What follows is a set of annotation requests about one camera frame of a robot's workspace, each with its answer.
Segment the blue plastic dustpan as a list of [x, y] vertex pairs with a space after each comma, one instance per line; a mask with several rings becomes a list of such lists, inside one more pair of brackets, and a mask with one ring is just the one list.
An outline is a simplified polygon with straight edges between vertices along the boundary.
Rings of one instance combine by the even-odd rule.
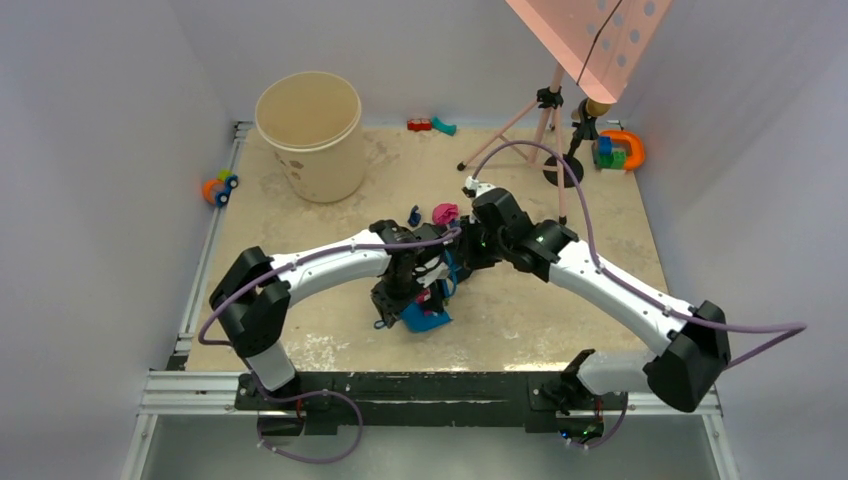
[[391, 316], [389, 320], [376, 320], [373, 328], [376, 330], [391, 328], [400, 322], [412, 333], [435, 330], [453, 321], [446, 310], [447, 303], [447, 297], [431, 289], [428, 293], [420, 294], [415, 301], [399, 314]]

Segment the blue hand brush black bristles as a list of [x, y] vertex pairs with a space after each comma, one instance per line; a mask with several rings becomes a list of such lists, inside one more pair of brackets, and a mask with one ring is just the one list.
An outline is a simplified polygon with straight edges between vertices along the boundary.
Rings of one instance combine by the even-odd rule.
[[457, 287], [459, 285], [459, 280], [457, 276], [458, 267], [453, 261], [453, 257], [448, 251], [445, 251], [443, 253], [443, 261], [445, 266], [448, 268], [448, 277], [446, 280], [443, 281], [443, 283], [445, 284], [444, 298], [449, 299], [455, 295]]

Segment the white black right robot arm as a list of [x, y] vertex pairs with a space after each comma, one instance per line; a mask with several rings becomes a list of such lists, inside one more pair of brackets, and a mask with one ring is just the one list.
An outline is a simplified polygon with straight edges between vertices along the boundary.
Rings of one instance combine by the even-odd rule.
[[508, 262], [590, 302], [646, 346], [581, 351], [561, 374], [564, 409], [613, 392], [652, 393], [687, 413], [700, 405], [731, 361], [720, 307], [708, 300], [693, 306], [639, 281], [557, 221], [532, 222], [504, 188], [473, 183], [462, 191], [472, 201], [462, 223], [468, 269]]

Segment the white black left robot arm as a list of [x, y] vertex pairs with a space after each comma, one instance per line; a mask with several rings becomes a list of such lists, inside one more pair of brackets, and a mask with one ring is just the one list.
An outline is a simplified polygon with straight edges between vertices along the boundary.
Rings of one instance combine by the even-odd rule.
[[381, 220], [359, 233], [304, 252], [268, 255], [244, 250], [209, 296], [209, 320], [218, 322], [225, 344], [259, 382], [272, 408], [297, 399], [297, 370], [282, 342], [289, 309], [302, 300], [354, 280], [374, 278], [371, 301], [391, 327], [433, 283], [450, 272], [445, 252], [455, 247], [457, 227], [423, 224], [409, 230]]

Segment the pink crumpled paper near bucket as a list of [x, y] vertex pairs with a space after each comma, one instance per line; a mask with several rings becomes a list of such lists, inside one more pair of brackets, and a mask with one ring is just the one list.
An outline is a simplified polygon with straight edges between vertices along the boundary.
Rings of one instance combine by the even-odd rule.
[[431, 219], [436, 225], [450, 225], [460, 217], [460, 210], [456, 204], [441, 203], [432, 211]]

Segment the dark blue scrap by bucket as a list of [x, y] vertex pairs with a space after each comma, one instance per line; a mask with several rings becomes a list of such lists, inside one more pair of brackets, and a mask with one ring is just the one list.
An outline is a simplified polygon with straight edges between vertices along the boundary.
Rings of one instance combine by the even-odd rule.
[[420, 212], [420, 207], [418, 205], [414, 205], [408, 214], [407, 223], [411, 227], [417, 227], [420, 225], [422, 221], [422, 215]]

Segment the teal curved toy piece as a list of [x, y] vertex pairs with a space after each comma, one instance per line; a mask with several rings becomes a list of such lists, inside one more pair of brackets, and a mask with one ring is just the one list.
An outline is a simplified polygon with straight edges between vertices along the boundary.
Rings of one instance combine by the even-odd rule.
[[446, 123], [437, 116], [433, 116], [430, 119], [430, 123], [433, 130], [437, 130], [448, 136], [455, 136], [458, 130], [458, 127], [455, 124]]

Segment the red toy block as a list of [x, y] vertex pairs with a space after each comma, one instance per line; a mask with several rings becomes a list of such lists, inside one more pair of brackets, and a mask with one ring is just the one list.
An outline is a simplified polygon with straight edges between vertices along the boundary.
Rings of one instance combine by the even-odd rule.
[[413, 132], [431, 131], [432, 122], [428, 118], [413, 118], [406, 122], [407, 129]]

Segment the orange horseshoe toy with blocks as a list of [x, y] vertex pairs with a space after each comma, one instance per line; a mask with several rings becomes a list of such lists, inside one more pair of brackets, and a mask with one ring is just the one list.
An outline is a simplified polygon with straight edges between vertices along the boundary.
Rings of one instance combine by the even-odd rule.
[[625, 130], [604, 130], [592, 144], [593, 165], [598, 170], [633, 171], [647, 155], [636, 134]]

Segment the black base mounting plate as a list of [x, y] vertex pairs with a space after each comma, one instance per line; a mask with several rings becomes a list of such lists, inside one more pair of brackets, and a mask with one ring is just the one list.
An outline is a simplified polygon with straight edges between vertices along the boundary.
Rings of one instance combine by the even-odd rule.
[[601, 432], [603, 414], [624, 409], [623, 393], [596, 396], [560, 371], [301, 372], [270, 394], [238, 378], [239, 412], [282, 412], [291, 427], [273, 435], [333, 435], [342, 426], [521, 427], [527, 433]]

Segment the beige round bucket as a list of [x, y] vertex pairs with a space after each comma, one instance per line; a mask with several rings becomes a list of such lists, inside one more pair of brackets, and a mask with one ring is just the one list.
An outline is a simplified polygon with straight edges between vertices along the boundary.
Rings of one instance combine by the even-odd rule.
[[363, 183], [362, 102], [344, 78], [308, 71], [280, 79], [260, 95], [254, 118], [302, 199], [338, 202]]

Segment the orange toy car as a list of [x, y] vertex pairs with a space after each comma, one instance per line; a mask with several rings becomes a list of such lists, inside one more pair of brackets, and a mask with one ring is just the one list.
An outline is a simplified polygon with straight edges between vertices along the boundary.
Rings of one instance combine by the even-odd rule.
[[210, 205], [222, 208], [229, 203], [232, 191], [239, 183], [239, 177], [231, 170], [220, 170], [215, 178], [203, 184], [202, 196]]

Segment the pink music stand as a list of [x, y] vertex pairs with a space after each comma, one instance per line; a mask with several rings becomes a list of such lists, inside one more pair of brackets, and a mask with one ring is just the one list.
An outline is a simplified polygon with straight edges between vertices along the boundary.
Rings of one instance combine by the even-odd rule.
[[[512, 0], [511, 10], [541, 42], [556, 62], [550, 83], [543, 87], [560, 91], [564, 105], [557, 111], [561, 119], [555, 130], [556, 151], [568, 150], [573, 128], [572, 111], [585, 98], [601, 103], [617, 103], [629, 79], [659, 28], [672, 3], [670, 1], [546, 1]], [[551, 171], [536, 161], [544, 134], [539, 132], [540, 115], [537, 92], [534, 100], [509, 120], [470, 156], [457, 164], [463, 171], [480, 166], [478, 157], [497, 141], [518, 152], [527, 165]], [[538, 110], [539, 121], [527, 150], [511, 142], [505, 133], [531, 111]], [[555, 169], [561, 182], [565, 172], [561, 163]], [[566, 188], [557, 187], [559, 221], [567, 222]]]

